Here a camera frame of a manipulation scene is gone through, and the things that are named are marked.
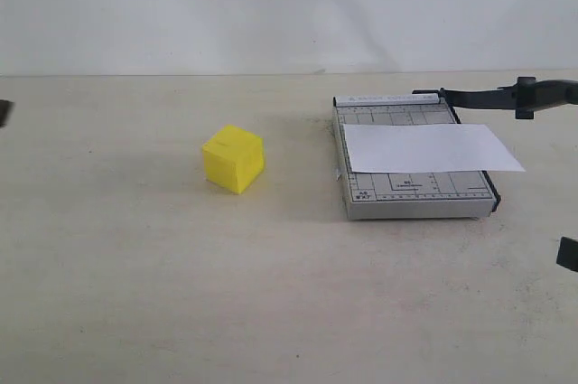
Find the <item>black cutter blade arm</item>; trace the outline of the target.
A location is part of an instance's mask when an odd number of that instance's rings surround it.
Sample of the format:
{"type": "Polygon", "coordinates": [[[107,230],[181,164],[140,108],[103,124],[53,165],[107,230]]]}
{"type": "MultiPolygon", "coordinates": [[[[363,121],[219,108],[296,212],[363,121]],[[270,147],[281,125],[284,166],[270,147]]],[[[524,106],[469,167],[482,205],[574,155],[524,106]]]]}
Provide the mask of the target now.
{"type": "Polygon", "coordinates": [[[533,119],[537,111],[577,104],[575,80],[537,80],[518,77],[511,86],[493,90],[415,89],[413,94],[436,94],[452,108],[512,110],[515,119],[533,119]]]}

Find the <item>white paper sheet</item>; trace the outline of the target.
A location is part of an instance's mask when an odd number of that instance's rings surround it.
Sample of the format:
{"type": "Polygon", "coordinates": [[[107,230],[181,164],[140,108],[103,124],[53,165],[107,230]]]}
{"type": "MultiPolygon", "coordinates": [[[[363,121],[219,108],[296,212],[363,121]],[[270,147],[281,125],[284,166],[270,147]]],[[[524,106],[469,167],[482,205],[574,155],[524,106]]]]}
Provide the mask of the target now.
{"type": "Polygon", "coordinates": [[[522,172],[485,125],[344,125],[355,173],[522,172]]]}

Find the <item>yellow cube block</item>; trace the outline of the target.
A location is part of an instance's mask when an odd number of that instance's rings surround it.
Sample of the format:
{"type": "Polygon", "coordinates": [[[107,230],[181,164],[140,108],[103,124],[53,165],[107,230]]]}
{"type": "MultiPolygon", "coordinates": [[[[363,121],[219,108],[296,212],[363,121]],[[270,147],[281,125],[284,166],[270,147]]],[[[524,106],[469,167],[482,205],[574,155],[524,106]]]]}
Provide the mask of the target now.
{"type": "Polygon", "coordinates": [[[263,138],[238,126],[222,127],[201,151],[207,180],[235,194],[241,194],[265,168],[263,138]]]}

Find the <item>grey paper cutter base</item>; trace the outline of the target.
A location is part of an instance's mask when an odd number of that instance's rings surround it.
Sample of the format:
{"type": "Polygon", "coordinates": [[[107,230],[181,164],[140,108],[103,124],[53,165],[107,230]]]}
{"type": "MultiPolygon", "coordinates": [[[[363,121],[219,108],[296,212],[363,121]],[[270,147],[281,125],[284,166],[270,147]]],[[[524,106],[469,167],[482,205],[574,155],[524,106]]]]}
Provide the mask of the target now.
{"type": "Polygon", "coordinates": [[[500,202],[485,171],[461,173],[355,173],[343,126],[458,124],[454,109],[434,90],[401,96],[333,99],[338,180],[351,220],[485,218],[500,202]]]}

